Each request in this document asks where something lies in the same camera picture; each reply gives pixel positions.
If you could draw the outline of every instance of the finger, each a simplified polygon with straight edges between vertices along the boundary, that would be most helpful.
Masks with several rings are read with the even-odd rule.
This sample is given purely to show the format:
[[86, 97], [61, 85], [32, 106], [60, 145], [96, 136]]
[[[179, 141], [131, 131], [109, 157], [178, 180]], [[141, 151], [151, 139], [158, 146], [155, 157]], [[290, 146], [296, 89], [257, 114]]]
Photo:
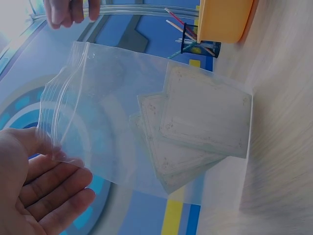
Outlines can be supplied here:
[[49, 0], [51, 6], [51, 21], [61, 24], [69, 12], [69, 0]]
[[54, 209], [61, 206], [66, 200], [89, 185], [91, 181], [91, 172], [84, 168], [80, 168], [54, 191], [26, 209], [37, 221], [39, 221]]
[[72, 164], [61, 163], [57, 165], [28, 185], [25, 185], [21, 189], [20, 200], [25, 207], [29, 207], [51, 193], [77, 170], [78, 167]]
[[83, 0], [71, 1], [72, 18], [75, 23], [81, 23], [84, 20]]
[[64, 231], [93, 202], [95, 193], [86, 188], [64, 202], [39, 221], [47, 235]]
[[89, 18], [96, 21], [100, 13], [100, 0], [89, 0]]
[[25, 180], [25, 185], [53, 169], [58, 164], [59, 162], [53, 161], [51, 157], [47, 155], [39, 155], [28, 160], [28, 174]]
[[67, 12], [64, 20], [62, 21], [61, 25], [63, 25], [65, 28], [69, 28], [71, 27], [73, 24], [73, 19], [72, 16], [70, 14], [70, 12]]
[[3, 143], [11, 147], [12, 151], [30, 157], [36, 153], [48, 155], [56, 150], [51, 141], [39, 139], [36, 135], [36, 128], [13, 129], [8, 128], [0, 132], [0, 138], [4, 139]]
[[54, 24], [52, 23], [52, 18], [51, 18], [51, 5], [49, 0], [44, 0], [44, 5], [45, 5], [45, 14], [47, 15], [47, 21], [51, 28], [53, 29], [58, 29], [60, 28], [60, 24]]

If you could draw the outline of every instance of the circular pattern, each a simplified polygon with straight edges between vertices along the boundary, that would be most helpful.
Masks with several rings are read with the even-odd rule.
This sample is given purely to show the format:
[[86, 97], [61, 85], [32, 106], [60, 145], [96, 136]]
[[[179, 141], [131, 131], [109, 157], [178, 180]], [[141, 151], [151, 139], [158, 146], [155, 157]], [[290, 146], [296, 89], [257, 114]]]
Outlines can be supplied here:
[[199, 47], [191, 48], [191, 52], [194, 54], [201, 54], [201, 49]]
[[[5, 100], [2, 104], [9, 104], [1, 109], [0, 129], [12, 128], [29, 128], [37, 126], [40, 108], [40, 97], [44, 87], [34, 88], [29, 91], [19, 91], [13, 96], [13, 101]], [[94, 227], [98, 217], [100, 216], [106, 199], [109, 195], [111, 183], [101, 177], [94, 176], [89, 188], [96, 193], [96, 199], [92, 205], [78, 217], [70, 227], [62, 233], [62, 235], [87, 235]]]

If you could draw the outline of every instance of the wooden surface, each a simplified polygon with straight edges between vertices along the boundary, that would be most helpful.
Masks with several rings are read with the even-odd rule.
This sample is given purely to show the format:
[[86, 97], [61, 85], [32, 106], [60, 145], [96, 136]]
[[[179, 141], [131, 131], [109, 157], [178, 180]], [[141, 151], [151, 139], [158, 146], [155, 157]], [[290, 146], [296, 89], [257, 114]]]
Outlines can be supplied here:
[[313, 1], [260, 0], [243, 46], [215, 72], [254, 90], [239, 212], [201, 212], [200, 235], [313, 234]]

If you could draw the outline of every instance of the orange container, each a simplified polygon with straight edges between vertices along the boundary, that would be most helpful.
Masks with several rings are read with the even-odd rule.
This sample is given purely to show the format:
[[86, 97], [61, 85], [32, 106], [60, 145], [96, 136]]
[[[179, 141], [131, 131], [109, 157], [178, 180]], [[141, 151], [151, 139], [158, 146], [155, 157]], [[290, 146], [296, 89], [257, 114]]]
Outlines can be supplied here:
[[201, 0], [198, 43], [238, 42], [245, 30], [253, 0]]

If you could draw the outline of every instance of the card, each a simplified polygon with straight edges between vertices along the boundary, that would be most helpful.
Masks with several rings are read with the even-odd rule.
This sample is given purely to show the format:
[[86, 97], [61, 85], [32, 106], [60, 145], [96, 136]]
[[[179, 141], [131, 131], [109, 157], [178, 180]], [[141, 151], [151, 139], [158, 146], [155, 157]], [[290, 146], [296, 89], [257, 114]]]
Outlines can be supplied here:
[[[140, 142], [140, 145], [143, 147], [146, 153], [149, 154], [149, 148], [148, 144], [146, 142], [146, 135], [144, 133], [144, 124], [142, 121], [142, 117], [140, 114], [133, 114], [129, 118], [130, 127], [136, 136], [136, 139]], [[168, 174], [168, 175], [159, 175], [158, 178], [162, 183], [162, 186], [166, 190], [168, 194], [176, 191], [177, 189], [181, 188], [185, 184], [189, 183], [199, 175], [201, 175], [203, 172], [208, 170], [209, 168], [213, 167], [219, 161], [215, 161], [211, 164], [206, 164], [203, 166], [196, 167], [194, 169], [187, 170], [182, 173], [177, 174]]]
[[144, 133], [141, 115], [139, 113], [130, 115], [129, 125], [140, 147], [143, 149], [144, 153], [150, 158], [150, 152], [146, 143], [146, 135]]
[[246, 157], [251, 95], [211, 72], [175, 62], [168, 64], [164, 89], [162, 136], [192, 148]]
[[162, 94], [143, 95], [138, 98], [146, 142], [157, 176], [185, 172], [226, 157], [160, 140], [158, 130], [163, 99]]

